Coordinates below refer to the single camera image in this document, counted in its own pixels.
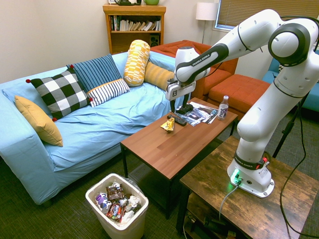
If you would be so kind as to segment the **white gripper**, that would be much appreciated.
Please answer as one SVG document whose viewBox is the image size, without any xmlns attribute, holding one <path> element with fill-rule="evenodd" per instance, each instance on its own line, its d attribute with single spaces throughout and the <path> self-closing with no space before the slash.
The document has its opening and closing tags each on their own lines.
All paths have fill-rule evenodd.
<svg viewBox="0 0 319 239">
<path fill-rule="evenodd" d="M 189 93 L 195 90 L 196 83 L 193 82 L 187 86 L 182 86 L 178 80 L 170 79 L 167 81 L 165 97 L 170 101 L 171 112 L 175 112 L 175 99 L 184 96 L 182 102 L 182 108 L 188 108 L 187 102 L 189 98 Z"/>
</svg>

